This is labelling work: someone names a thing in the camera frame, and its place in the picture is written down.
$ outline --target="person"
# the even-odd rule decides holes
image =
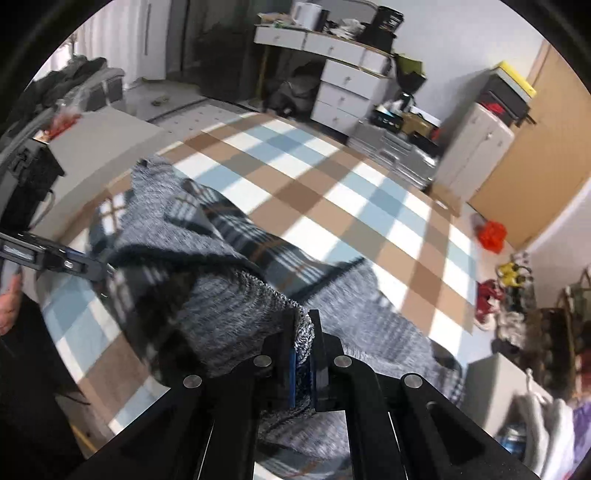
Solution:
[[[3,480],[61,480],[84,461],[54,397],[73,388],[76,384],[51,341],[39,305],[22,292],[22,273],[12,275],[0,295]]]

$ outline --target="checkered bedsheet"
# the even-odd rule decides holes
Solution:
[[[160,154],[312,257],[370,259],[383,294],[452,354],[462,332],[471,331],[476,245],[448,212],[372,160],[311,128],[258,113],[210,127]],[[100,207],[113,229],[127,188],[111,190]],[[72,247],[85,250],[87,235],[81,231]],[[87,282],[44,273],[37,287],[66,367],[120,432],[166,388],[134,355]]]

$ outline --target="cardboard box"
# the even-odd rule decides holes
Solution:
[[[445,185],[433,183],[429,196],[435,200],[440,207],[449,210],[453,216],[459,217],[462,213],[462,201],[455,196]]]

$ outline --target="gray fleece fabric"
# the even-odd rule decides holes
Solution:
[[[380,294],[369,262],[351,263],[297,304],[258,278],[256,265],[225,243],[205,215],[191,230],[173,224],[170,205],[180,185],[170,166],[137,166],[135,195],[108,255],[116,267],[108,285],[111,311],[134,349],[152,360],[152,371],[158,373],[160,356],[174,364],[189,354],[204,374],[225,374],[280,330],[284,309],[299,308],[297,407],[263,416],[259,437],[312,458],[347,456],[344,413],[310,407],[305,378],[314,332],[306,313],[318,309],[323,330],[340,337],[346,354],[392,377],[416,372],[452,401],[460,398],[460,375],[434,360],[430,341]],[[149,341],[138,334],[142,329],[151,330]]]

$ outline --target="metal screw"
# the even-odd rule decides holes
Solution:
[[[335,365],[341,368],[350,367],[353,361],[346,355],[339,355],[335,357]]]
[[[201,385],[201,377],[199,375],[189,375],[183,380],[183,385],[187,388],[197,388]]]
[[[418,375],[410,374],[404,377],[404,384],[410,388],[418,388],[423,384],[423,380]]]
[[[271,364],[271,357],[268,355],[257,355],[254,359],[254,364],[257,367],[268,367]]]

